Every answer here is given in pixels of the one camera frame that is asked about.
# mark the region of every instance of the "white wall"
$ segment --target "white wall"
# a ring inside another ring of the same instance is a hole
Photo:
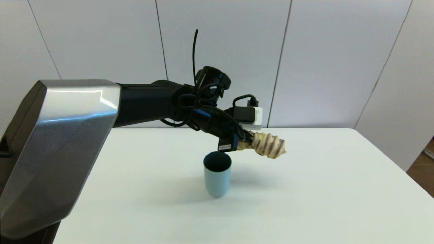
[[[27,1],[0,1],[0,135],[39,79],[59,79]]]
[[[434,1],[414,0],[355,129],[407,170],[434,135]]]
[[[411,0],[293,0],[269,127],[354,128]]]
[[[212,66],[232,81],[219,99],[254,94],[268,119],[289,10],[289,0],[158,0],[169,80],[193,84],[191,49],[195,29],[196,70]],[[245,106],[246,100],[240,101]]]
[[[148,84],[167,78],[155,1],[30,4],[62,79]],[[160,121],[135,126],[167,127]]]

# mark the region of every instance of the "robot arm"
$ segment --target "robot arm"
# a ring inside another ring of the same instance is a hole
[[[169,118],[174,126],[217,136],[219,150],[235,151],[252,135],[250,112],[222,111],[218,97],[230,86],[205,67],[197,87],[159,80],[150,85],[107,80],[44,80],[26,95],[0,143],[1,237],[21,239],[72,210],[112,127]]]

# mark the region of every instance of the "sticker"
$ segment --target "sticker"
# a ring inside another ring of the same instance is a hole
[[[231,144],[229,144],[229,145],[222,145],[222,146],[218,147],[219,150],[228,150],[228,149],[231,149],[231,148],[232,148]]]

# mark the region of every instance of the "light blue cup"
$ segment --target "light blue cup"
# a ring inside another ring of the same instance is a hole
[[[204,158],[205,187],[208,193],[219,198],[229,190],[232,160],[224,152],[212,152]]]

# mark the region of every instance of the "black cable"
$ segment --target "black cable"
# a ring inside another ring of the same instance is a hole
[[[201,97],[201,95],[202,95],[202,93],[204,92],[204,91],[206,91],[207,89],[209,89],[209,88],[211,88],[211,87],[213,87],[213,86],[216,86],[217,88],[216,88],[216,93],[214,94],[214,96],[212,96],[212,97],[210,97],[210,98],[203,98],[203,97]],[[198,99],[200,102],[210,102],[210,101],[213,101],[213,100],[215,100],[218,96],[220,96],[221,95],[221,93],[222,93],[222,88],[223,88],[223,85],[222,84],[219,84],[219,83],[212,83],[212,84],[208,84],[208,85],[206,85],[206,86],[204,86],[204,87],[201,87],[198,91],[197,91],[197,95],[194,95],[194,94],[182,94],[182,95],[180,95],[179,97],[178,97],[178,103],[179,104],[181,104],[181,99],[183,99],[183,98],[193,98],[193,99]]]
[[[235,126],[235,129],[237,130],[237,134],[238,134],[239,138],[242,141],[246,140],[246,134],[244,133],[243,128],[241,127],[241,125],[238,123],[238,121],[236,119],[234,119],[232,116],[230,116],[225,111],[223,111],[223,110],[221,110],[219,108],[213,107],[213,106],[208,106],[208,105],[191,106],[191,109],[210,109],[210,110],[214,110],[216,112],[219,112],[221,115],[223,115],[229,121],[232,122],[232,124]]]
[[[194,32],[194,39],[193,39],[193,80],[194,80],[194,89],[197,89],[196,85],[196,68],[194,64],[194,50],[196,49],[196,39],[197,39],[197,33],[199,32],[198,29]]]
[[[232,107],[235,108],[235,103],[236,103],[238,100],[241,100],[241,99],[244,99],[244,98],[248,98],[248,97],[250,97],[253,101],[256,101],[256,97],[255,97],[255,96],[253,96],[253,95],[251,95],[251,94],[245,94],[245,95],[242,95],[242,96],[239,96],[239,97],[235,98],[235,99],[233,100],[233,102],[232,102]]]
[[[160,119],[160,121],[163,122],[164,124],[166,124],[168,126],[172,126],[172,127],[181,127],[181,126],[186,125],[188,123],[187,120],[184,120],[182,123],[179,123],[179,124],[175,124],[175,123],[169,122],[169,121],[167,121],[165,119]]]

